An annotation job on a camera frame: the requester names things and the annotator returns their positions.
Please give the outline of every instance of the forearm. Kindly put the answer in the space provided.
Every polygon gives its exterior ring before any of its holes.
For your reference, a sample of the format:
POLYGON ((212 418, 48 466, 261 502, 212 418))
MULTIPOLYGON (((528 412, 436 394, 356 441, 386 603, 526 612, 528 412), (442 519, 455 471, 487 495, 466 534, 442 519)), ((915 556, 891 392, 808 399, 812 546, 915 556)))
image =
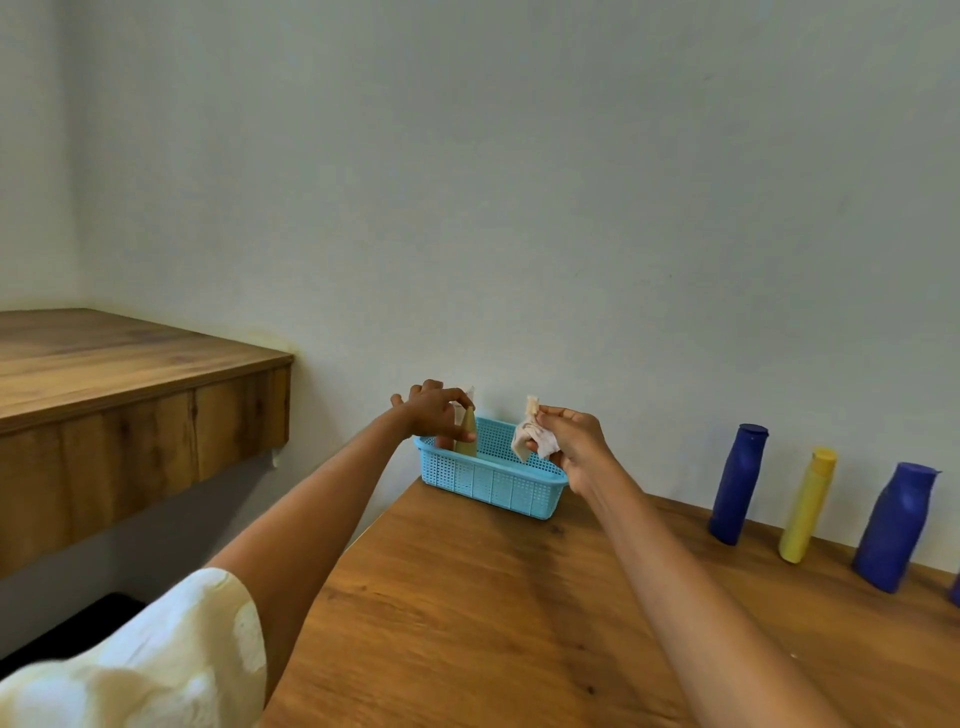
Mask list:
POLYGON ((210 561, 240 579, 256 605, 268 700, 407 427, 398 409, 381 415, 210 561))
POLYGON ((710 578, 615 460, 598 458, 590 477, 585 498, 702 725, 847 725, 710 578))

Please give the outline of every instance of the blue bottle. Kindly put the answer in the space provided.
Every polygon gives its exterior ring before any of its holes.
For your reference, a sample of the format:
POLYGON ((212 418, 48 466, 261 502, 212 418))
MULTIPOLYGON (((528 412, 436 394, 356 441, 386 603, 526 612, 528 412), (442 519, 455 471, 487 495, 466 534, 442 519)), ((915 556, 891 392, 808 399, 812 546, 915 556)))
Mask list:
POLYGON ((760 425, 741 425, 736 431, 708 526, 718 541, 729 546, 736 546, 740 540, 750 498, 754 496, 756 479, 760 475, 763 446, 769 435, 769 430, 760 425))
POLYGON ((924 530, 930 492, 939 472, 926 465, 898 463, 876 499, 853 556, 853 570, 884 592, 895 592, 906 574, 924 530))
POLYGON ((957 580, 953 582, 953 589, 950 590, 950 601, 960 607, 960 573, 957 574, 957 580))

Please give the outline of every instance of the hand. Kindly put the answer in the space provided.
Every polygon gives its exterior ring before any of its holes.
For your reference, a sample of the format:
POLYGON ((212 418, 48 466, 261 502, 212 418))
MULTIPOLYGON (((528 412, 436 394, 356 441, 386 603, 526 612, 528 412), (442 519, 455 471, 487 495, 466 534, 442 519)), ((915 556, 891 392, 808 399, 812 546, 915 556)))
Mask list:
POLYGON ((464 390, 444 389, 444 383, 434 379, 427 379, 423 384, 414 384, 410 388, 407 401, 403 401, 400 395, 390 397, 394 410, 406 418, 407 431, 411 435, 437 436, 471 443, 476 440, 476 433, 467 432, 453 423, 454 401, 462 404, 464 408, 473 406, 464 390))
MULTIPOLYGON (((550 461, 564 470, 570 479, 570 489, 583 495, 584 490, 592 485, 588 474, 589 466, 598 458, 613 457, 603 436, 600 421, 584 412, 542 404, 537 423, 557 436, 561 450, 551 455, 550 461)), ((527 447, 537 451, 537 443, 533 441, 527 443, 527 447)))

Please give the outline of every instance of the person's left hand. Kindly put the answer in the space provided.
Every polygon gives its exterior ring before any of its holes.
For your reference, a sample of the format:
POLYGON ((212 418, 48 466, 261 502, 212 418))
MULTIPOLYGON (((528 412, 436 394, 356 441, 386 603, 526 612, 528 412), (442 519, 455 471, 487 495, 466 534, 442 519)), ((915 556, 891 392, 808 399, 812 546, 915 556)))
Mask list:
POLYGON ((403 401, 400 395, 390 397, 394 410, 399 409, 407 419, 407 431, 419 437, 446 437, 462 443, 476 440, 475 432, 467 432, 453 423, 453 404, 459 402, 464 408, 473 402, 459 388, 444 389, 444 383, 427 379, 423 384, 410 388, 410 397, 403 401))

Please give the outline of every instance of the person's right arm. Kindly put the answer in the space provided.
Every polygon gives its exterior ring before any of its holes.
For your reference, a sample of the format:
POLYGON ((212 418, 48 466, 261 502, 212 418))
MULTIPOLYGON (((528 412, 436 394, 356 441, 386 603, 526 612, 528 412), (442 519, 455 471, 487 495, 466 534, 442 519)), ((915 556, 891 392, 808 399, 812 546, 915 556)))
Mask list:
POLYGON ((707 728, 848 726, 836 709, 671 533, 613 457, 596 418, 543 407, 553 456, 610 538, 667 660, 707 728))

